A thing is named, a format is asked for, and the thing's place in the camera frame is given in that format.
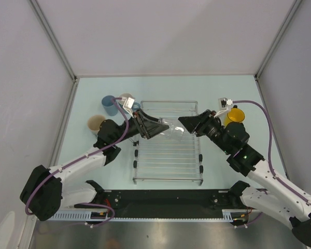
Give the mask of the clear glass cup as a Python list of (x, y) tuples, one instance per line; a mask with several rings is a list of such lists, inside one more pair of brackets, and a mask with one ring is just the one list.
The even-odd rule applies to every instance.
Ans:
[(185, 134), (185, 128), (179, 122), (178, 119), (173, 118), (160, 118), (159, 122), (168, 125), (168, 129), (161, 132), (160, 135), (166, 139), (181, 141), (183, 135)]

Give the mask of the blue textured ceramic mug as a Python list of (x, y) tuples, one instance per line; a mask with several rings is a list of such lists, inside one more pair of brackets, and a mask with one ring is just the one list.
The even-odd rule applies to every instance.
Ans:
[[(119, 103), (120, 107), (123, 109), (123, 104), (124, 104), (124, 98), (133, 98), (135, 99), (131, 94), (129, 93), (123, 93), (119, 96), (121, 99), (117, 100)], [(134, 104), (132, 105), (132, 111), (136, 111), (140, 108), (140, 104), (137, 101), (134, 101)]]

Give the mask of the yellow ceramic mug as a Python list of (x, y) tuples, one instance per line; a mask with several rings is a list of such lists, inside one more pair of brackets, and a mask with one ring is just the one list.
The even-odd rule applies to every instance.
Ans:
[(228, 124), (232, 122), (242, 123), (245, 120), (245, 113), (239, 108), (232, 108), (224, 118), (224, 126), (226, 127)]

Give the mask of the blue-grey plastic tumbler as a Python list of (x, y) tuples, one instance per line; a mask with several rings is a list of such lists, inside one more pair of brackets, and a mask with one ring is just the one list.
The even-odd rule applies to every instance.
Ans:
[(114, 104), (114, 102), (115, 102), (115, 97), (112, 95), (107, 95), (102, 98), (101, 104), (105, 112), (109, 116), (115, 116), (118, 113), (118, 109), (116, 105)]

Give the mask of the beige ceramic mug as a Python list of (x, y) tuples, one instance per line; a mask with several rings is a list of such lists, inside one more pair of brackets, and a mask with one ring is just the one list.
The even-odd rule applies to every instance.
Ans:
[(102, 122), (105, 120), (106, 118), (103, 115), (94, 115), (88, 119), (87, 126), (94, 135), (97, 135)]

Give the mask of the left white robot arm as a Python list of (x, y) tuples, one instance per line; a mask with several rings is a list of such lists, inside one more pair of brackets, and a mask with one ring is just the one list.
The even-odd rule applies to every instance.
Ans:
[(118, 143), (136, 135), (151, 139), (168, 129), (169, 125), (162, 119), (151, 117), (141, 109), (135, 111), (131, 118), (125, 118), (121, 125), (111, 119), (102, 121), (97, 141), (82, 156), (66, 164), (49, 168), (39, 165), (33, 169), (20, 194), (20, 200), (25, 205), (25, 213), (46, 221), (64, 206), (80, 203), (89, 203), (95, 208), (101, 206), (104, 194), (91, 184), (70, 193), (67, 193), (65, 185), (91, 170), (114, 161), (121, 151), (117, 146)]

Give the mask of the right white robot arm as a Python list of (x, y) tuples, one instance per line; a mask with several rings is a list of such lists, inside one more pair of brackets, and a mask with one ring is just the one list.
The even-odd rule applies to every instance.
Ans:
[(247, 183), (237, 182), (229, 194), (232, 207), (246, 205), (265, 213), (287, 226), (300, 242), (311, 248), (311, 195), (277, 173), (271, 163), (248, 144), (249, 134), (242, 123), (230, 122), (223, 126), (210, 110), (178, 120), (189, 133), (208, 137), (229, 155), (227, 162), (234, 171), (269, 191), (267, 195)]

